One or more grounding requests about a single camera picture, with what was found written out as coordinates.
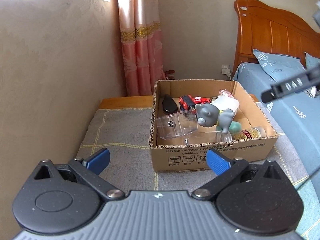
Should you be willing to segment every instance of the red wheel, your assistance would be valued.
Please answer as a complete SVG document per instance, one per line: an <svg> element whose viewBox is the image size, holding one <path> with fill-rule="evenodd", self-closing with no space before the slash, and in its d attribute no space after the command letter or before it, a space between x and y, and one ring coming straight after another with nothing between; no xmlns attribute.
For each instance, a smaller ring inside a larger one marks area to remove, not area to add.
<svg viewBox="0 0 320 240"><path fill-rule="evenodd" d="M184 110L188 110L188 105L187 105L187 103L186 102L183 102L183 108L184 108Z"/></svg>

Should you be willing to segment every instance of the pillow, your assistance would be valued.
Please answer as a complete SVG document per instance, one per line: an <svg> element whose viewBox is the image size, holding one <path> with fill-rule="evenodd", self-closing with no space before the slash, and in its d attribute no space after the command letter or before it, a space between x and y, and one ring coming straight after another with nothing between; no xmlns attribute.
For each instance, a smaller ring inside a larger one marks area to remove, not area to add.
<svg viewBox="0 0 320 240"><path fill-rule="evenodd" d="M311 69L316 67L320 63L320 59L316 57L312 57L310 54L304 52L306 54L306 65L307 69Z"/></svg>
<svg viewBox="0 0 320 240"><path fill-rule="evenodd" d="M262 69L276 82L291 78L305 71L300 59L287 55L264 53L253 49Z"/></svg>

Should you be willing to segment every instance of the wooden table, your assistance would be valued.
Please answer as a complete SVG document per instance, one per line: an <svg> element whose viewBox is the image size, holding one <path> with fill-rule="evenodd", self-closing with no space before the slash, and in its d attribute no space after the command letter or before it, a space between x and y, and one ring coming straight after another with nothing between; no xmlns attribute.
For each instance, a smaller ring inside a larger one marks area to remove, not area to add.
<svg viewBox="0 0 320 240"><path fill-rule="evenodd" d="M250 94L255 102L258 99L255 95ZM140 97L122 97L122 98L106 98L103 99L99 109L121 109L127 107L144 108L152 107L153 96L140 96Z"/></svg>

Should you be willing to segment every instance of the headboard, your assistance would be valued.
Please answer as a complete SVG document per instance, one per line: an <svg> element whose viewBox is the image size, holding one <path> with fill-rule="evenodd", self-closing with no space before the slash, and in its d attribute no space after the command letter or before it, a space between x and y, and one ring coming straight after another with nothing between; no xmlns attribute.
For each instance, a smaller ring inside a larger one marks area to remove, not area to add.
<svg viewBox="0 0 320 240"><path fill-rule="evenodd" d="M236 0L239 27L232 75L243 62L258 63L252 50L300 57L304 51L320 58L320 33L292 12L270 7L258 0Z"/></svg>

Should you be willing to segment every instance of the curtain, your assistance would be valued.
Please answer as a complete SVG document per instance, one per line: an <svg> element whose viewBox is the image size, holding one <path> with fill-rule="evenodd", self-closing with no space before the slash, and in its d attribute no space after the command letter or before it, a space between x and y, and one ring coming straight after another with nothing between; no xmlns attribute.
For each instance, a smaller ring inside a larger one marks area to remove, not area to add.
<svg viewBox="0 0 320 240"><path fill-rule="evenodd" d="M165 79L158 0L118 0L128 96L152 95Z"/></svg>

